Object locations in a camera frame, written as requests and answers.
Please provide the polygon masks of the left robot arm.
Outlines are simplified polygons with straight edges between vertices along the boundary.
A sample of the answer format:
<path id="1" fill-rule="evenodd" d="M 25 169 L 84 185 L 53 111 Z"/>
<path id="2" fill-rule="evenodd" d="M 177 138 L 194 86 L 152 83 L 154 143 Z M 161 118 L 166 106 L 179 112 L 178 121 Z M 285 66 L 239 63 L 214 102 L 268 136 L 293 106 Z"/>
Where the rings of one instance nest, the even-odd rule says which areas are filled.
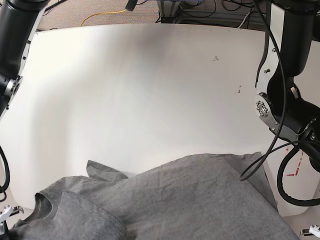
<path id="1" fill-rule="evenodd" d="M 299 151 L 314 170 L 320 169 L 320 109 L 302 98 L 294 82 L 306 66 L 319 9 L 317 0 L 271 0 L 260 14 L 265 39 L 255 81 L 256 111 L 276 140 L 292 146 L 280 163 L 276 186 L 282 199 L 297 207 L 320 203 L 296 199 L 283 186 L 285 168 Z"/>

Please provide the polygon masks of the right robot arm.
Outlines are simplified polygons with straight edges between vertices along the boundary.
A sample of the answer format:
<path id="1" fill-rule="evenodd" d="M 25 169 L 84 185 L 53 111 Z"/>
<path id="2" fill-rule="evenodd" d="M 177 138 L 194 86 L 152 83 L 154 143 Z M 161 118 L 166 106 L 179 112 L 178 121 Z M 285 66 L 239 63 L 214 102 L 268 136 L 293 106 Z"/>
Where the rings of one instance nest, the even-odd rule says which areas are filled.
<path id="1" fill-rule="evenodd" d="M 0 117 L 22 82 L 32 39 L 48 0 L 4 0 L 0 6 Z"/>

